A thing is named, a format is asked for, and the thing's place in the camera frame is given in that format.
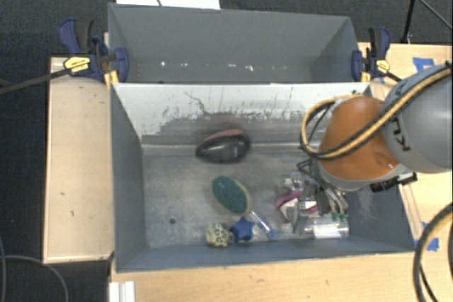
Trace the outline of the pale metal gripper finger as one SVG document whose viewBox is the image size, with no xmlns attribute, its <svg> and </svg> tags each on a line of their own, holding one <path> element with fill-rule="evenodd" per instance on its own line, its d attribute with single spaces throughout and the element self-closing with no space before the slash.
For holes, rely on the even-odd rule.
<svg viewBox="0 0 453 302">
<path fill-rule="evenodd" d="M 282 182 L 287 194 L 300 195 L 304 191 L 305 181 L 301 173 L 290 173 Z"/>
<path fill-rule="evenodd" d="M 287 207 L 287 219 L 292 226 L 293 234 L 303 234 L 309 216 L 315 211 L 315 201 L 295 201 Z"/>
</svg>

